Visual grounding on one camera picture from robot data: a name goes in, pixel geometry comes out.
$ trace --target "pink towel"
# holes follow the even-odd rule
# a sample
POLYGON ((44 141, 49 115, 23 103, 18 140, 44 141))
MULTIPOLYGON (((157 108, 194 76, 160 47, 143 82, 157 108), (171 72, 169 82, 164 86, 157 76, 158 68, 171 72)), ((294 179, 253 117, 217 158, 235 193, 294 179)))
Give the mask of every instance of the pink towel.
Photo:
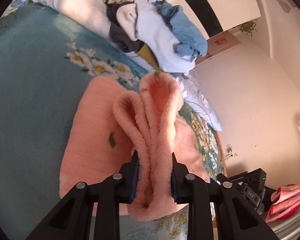
POLYGON ((165 73, 149 73, 140 94, 116 82, 94 78, 74 118, 60 170, 60 196, 77 182, 93 184, 119 171, 136 149, 140 162, 137 193, 120 214, 150 221, 184 205, 171 197, 172 152, 189 172, 209 181, 194 132, 178 115, 183 97, 178 83, 165 73))
POLYGON ((267 223, 294 215, 300 207, 300 186, 279 187, 278 191, 271 195, 271 201, 274 204, 270 207, 266 217, 267 223))

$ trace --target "wall outlet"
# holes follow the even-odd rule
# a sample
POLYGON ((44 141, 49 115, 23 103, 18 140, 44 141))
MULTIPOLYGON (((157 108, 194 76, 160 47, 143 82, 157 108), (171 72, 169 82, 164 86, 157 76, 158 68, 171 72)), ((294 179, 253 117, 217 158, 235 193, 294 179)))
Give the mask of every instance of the wall outlet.
POLYGON ((226 158, 225 158, 225 160, 228 160, 228 159, 230 159, 230 158, 233 158, 233 157, 238 156, 237 153, 234 153, 234 152, 233 152, 231 144, 227 144, 227 145, 226 145, 226 152, 227 152, 227 153, 226 153, 226 158))

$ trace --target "hanging plant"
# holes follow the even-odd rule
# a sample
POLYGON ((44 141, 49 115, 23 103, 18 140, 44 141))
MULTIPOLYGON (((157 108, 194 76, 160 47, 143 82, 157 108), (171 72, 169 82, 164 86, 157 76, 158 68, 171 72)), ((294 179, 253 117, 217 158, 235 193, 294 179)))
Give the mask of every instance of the hanging plant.
POLYGON ((246 35, 250 34, 252 37, 252 32, 254 31, 256 26, 257 24, 254 21, 248 21, 246 23, 241 24, 239 30, 243 33, 246 33, 246 35))

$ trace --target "yellow knitted fabric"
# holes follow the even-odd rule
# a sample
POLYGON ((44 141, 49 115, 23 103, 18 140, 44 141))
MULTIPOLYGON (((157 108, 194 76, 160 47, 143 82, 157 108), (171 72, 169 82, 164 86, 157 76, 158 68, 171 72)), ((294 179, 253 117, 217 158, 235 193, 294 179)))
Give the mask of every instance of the yellow knitted fabric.
POLYGON ((156 71, 162 71, 159 67, 158 61, 153 54, 152 50, 148 47, 148 45, 143 45, 137 54, 142 57, 146 62, 149 63, 151 67, 154 68, 156 71))

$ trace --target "blue floral bedspread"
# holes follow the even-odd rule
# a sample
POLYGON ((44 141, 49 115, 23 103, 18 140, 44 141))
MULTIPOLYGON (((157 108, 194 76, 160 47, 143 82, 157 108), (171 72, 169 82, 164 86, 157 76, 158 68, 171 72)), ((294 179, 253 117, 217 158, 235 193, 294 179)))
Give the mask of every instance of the blue floral bedspread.
MULTIPOLYGON (((0 225, 11 240, 25 239, 59 201, 60 164, 89 81, 103 75, 138 91, 146 73, 50 8, 27 3, 0 19, 0 225)), ((212 128, 186 104, 180 115, 215 179, 224 168, 212 128)), ((121 239, 186 239, 187 213, 145 223, 120 217, 121 239)))

